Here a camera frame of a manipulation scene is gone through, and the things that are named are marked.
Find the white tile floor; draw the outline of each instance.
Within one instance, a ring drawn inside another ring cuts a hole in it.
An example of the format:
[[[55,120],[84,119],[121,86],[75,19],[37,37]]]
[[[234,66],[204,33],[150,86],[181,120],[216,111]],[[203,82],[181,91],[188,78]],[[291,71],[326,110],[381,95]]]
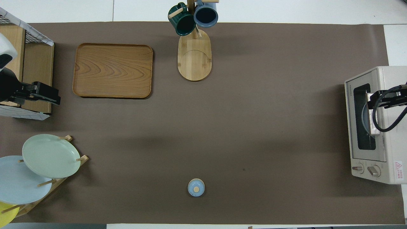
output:
[[[0,7],[27,23],[97,21],[167,21],[173,0],[0,0]],[[389,65],[407,66],[407,4],[402,0],[220,0],[219,22],[384,24]],[[407,200],[407,185],[402,185]],[[131,228],[145,228],[133,225]],[[160,225],[170,229],[174,225]],[[196,228],[177,225],[177,228]],[[130,228],[111,225],[110,228]],[[211,225],[210,228],[247,228]]]

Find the blue mug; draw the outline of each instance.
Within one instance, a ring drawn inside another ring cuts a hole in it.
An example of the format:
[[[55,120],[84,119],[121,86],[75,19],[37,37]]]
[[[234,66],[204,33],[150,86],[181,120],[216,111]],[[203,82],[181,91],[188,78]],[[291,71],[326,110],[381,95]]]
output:
[[[204,3],[197,0],[198,5],[195,8],[195,23],[203,28],[212,27],[218,22],[218,13],[216,12],[216,3]]]

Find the mug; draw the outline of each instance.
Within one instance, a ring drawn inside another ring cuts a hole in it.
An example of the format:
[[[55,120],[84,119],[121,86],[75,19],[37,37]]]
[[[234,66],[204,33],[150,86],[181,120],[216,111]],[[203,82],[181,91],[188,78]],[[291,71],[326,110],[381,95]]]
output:
[[[212,27],[218,22],[218,13],[216,12],[216,3],[203,3],[198,0],[198,6],[195,9],[195,23],[203,28]]]
[[[168,20],[174,26],[175,31],[178,35],[186,36],[195,29],[196,24],[194,21],[194,16],[188,13],[188,8],[186,7],[185,3],[180,2],[178,3],[178,5],[173,6],[168,12],[168,15],[174,13],[180,8],[183,9],[182,12],[172,18],[169,18]]]

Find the small blue round object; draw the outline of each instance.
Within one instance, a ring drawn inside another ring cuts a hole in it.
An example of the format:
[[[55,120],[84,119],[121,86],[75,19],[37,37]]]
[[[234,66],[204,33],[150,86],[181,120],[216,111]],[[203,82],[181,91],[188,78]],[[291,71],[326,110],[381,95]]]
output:
[[[192,179],[188,184],[188,192],[191,196],[201,196],[205,191],[205,184],[201,179]]]

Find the light green plate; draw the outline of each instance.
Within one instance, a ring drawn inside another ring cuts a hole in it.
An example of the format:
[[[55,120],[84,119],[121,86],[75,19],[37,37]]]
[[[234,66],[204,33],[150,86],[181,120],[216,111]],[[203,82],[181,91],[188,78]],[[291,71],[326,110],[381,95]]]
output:
[[[66,140],[50,134],[29,138],[23,145],[23,158],[34,173],[48,178],[64,178],[81,165],[76,148]]]

